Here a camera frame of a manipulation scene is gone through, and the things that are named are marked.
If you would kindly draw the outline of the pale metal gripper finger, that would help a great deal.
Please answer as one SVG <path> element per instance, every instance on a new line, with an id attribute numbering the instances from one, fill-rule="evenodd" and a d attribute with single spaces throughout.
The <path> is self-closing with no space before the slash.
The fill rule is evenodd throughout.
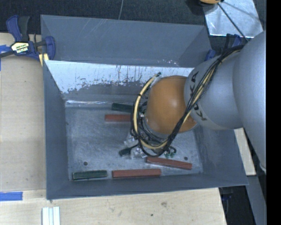
<path id="1" fill-rule="evenodd" d="M 124 145 L 125 145 L 126 147 L 137 146 L 137 145 L 138 145 L 138 140 L 135 140 L 134 137 L 128 137 L 128 138 L 126 138 L 126 140 L 124 141 Z"/>
<path id="2" fill-rule="evenodd" d="M 130 159 L 143 159 L 144 153 L 141 149 L 133 149 L 130 154 Z"/>

